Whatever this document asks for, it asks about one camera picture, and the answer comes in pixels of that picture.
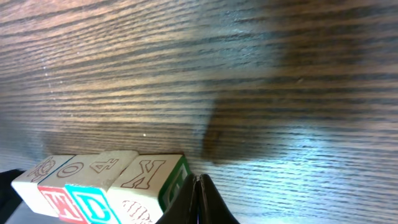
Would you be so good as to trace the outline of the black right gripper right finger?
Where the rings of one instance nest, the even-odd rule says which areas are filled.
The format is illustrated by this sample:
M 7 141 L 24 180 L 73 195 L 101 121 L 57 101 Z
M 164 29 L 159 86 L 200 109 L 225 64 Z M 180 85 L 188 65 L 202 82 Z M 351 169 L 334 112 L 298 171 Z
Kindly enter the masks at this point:
M 199 224 L 239 224 L 208 174 L 199 176 L 197 193 Z

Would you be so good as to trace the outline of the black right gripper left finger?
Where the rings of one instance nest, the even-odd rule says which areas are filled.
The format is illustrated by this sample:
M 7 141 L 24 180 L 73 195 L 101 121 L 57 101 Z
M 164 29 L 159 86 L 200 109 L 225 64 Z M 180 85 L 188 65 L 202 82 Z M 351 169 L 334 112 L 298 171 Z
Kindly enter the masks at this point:
M 188 175 L 172 204 L 156 224 L 197 224 L 198 197 L 196 192 L 197 178 Z

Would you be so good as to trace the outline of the wooden block green side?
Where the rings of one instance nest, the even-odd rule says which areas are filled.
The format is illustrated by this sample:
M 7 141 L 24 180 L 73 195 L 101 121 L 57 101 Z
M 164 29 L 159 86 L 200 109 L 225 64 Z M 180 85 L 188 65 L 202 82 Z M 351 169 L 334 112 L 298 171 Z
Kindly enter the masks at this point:
M 190 174 L 181 154 L 138 156 L 107 191 L 109 204 L 121 223 L 156 223 Z

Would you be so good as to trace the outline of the blue letter D block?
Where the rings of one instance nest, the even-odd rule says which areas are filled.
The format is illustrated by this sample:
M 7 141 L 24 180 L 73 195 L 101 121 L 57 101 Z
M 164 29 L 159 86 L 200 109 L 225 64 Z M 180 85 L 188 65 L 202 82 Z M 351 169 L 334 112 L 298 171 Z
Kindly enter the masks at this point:
M 138 155 L 137 151 L 104 151 L 94 158 L 86 174 L 83 174 L 87 182 L 66 185 L 88 223 L 120 222 L 109 203 L 107 191 Z

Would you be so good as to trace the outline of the red letter M block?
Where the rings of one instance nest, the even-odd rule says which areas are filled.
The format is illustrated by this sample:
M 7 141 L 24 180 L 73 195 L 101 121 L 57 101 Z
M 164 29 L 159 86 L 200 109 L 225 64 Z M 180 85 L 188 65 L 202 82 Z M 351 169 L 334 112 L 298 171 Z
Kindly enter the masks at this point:
M 38 184 L 39 192 L 53 208 L 58 218 L 65 222 L 88 223 L 78 204 L 69 194 L 66 185 L 84 184 L 83 174 L 89 164 L 96 157 L 95 154 L 76 155 Z

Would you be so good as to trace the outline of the wooden picture block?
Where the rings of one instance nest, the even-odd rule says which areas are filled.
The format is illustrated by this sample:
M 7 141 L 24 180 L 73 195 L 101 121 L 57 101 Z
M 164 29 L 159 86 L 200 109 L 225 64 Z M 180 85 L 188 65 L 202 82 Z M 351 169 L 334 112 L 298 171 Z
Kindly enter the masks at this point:
M 40 193 L 38 184 L 73 157 L 74 155 L 48 156 L 15 178 L 11 182 L 12 188 L 34 213 L 58 217 L 55 210 Z

